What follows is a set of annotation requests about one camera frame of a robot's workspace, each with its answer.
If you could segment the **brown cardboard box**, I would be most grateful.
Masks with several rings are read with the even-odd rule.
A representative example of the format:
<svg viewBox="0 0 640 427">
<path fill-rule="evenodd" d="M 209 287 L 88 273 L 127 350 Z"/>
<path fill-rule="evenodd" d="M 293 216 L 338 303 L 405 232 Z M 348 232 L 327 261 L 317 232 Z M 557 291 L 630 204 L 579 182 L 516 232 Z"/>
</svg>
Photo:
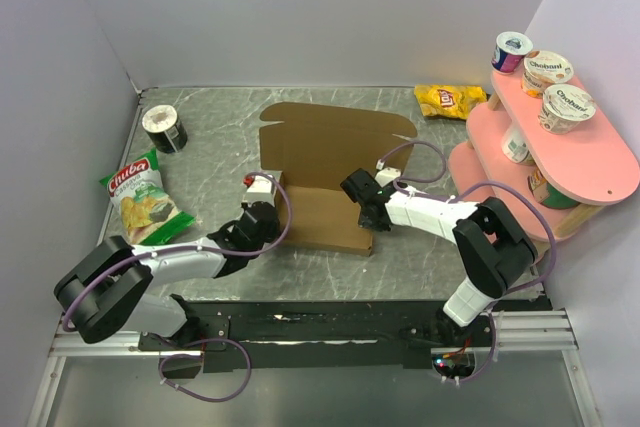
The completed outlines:
<svg viewBox="0 0 640 427">
<path fill-rule="evenodd" d="M 293 212 L 284 240 L 297 248 L 369 256 L 373 233 L 340 183 L 357 169 L 374 174 L 385 154 L 417 137 L 395 113 L 278 102 L 260 114 L 260 162 L 280 174 Z"/>
</svg>

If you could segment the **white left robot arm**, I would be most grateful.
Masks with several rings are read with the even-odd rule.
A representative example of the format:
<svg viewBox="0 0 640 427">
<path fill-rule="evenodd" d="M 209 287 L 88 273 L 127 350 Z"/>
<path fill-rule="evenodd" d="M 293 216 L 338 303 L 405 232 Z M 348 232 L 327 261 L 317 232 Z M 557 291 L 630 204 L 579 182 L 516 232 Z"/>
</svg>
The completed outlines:
<svg viewBox="0 0 640 427">
<path fill-rule="evenodd" d="M 280 233 L 277 209 L 254 202 L 239 218 L 196 241 L 142 246 L 109 237 L 54 287 L 64 311 L 63 329 L 78 332 L 88 344 L 137 330 L 159 334 L 174 348 L 188 348 L 197 339 L 198 324 L 187 303 L 148 290 L 232 275 L 274 247 Z"/>
</svg>

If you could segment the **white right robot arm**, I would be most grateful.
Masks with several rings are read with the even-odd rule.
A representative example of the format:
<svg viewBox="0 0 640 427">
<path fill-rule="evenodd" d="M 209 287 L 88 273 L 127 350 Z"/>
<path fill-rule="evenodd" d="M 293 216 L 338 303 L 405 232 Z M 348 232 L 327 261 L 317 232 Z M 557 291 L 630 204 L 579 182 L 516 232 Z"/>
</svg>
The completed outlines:
<svg viewBox="0 0 640 427">
<path fill-rule="evenodd" d="M 482 202 L 439 200 L 404 182 L 382 184 L 381 179 L 381 174 L 358 169 L 340 187 L 360 206 L 360 227 L 378 232 L 412 227 L 457 247 L 465 278 L 429 321 L 428 338 L 441 345 L 459 345 L 471 335 L 476 318 L 533 264 L 538 251 L 496 197 Z"/>
</svg>

